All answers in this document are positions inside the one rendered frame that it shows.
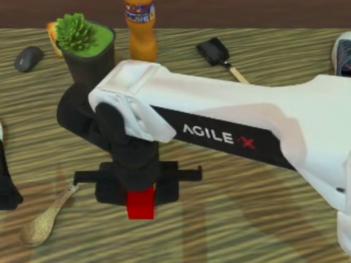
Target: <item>red block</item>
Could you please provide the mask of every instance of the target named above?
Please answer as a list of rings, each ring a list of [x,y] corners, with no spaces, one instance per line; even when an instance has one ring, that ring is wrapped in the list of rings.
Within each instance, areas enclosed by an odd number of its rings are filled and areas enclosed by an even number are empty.
[[[154,219],[154,187],[141,192],[127,192],[127,213],[129,219]]]

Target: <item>red x logo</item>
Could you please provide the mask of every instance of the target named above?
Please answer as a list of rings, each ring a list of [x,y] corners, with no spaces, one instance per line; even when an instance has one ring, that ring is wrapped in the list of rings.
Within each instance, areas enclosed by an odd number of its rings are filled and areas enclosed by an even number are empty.
[[[240,137],[239,139],[237,139],[237,141],[242,141],[242,147],[246,148],[249,147],[251,149],[255,149],[255,146],[253,145],[253,139],[247,139],[245,137]]]

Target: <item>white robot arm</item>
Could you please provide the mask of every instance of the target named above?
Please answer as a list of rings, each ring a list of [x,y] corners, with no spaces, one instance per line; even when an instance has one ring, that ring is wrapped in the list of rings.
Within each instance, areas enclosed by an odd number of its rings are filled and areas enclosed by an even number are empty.
[[[101,102],[114,105],[125,118],[126,133],[149,141],[188,133],[229,147],[240,139],[215,127],[170,125],[172,117],[163,118],[155,108],[270,131],[289,164],[338,211],[338,240],[351,255],[350,98],[350,78],[319,75],[308,83],[268,88],[126,60],[91,91],[89,103],[93,110]]]

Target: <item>wooden spoon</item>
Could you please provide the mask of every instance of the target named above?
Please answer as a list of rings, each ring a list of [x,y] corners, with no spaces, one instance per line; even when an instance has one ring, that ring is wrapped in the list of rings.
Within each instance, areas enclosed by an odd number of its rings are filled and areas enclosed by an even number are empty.
[[[20,243],[26,247],[36,247],[43,244],[49,238],[61,208],[78,189],[78,185],[69,184],[44,213],[20,230]]]

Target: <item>wooden spatula handle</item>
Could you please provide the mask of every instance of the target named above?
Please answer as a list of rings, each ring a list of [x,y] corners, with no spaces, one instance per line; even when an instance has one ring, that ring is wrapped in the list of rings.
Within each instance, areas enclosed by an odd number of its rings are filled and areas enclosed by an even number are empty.
[[[249,84],[246,78],[244,78],[244,76],[235,67],[231,67],[229,71],[239,82]]]

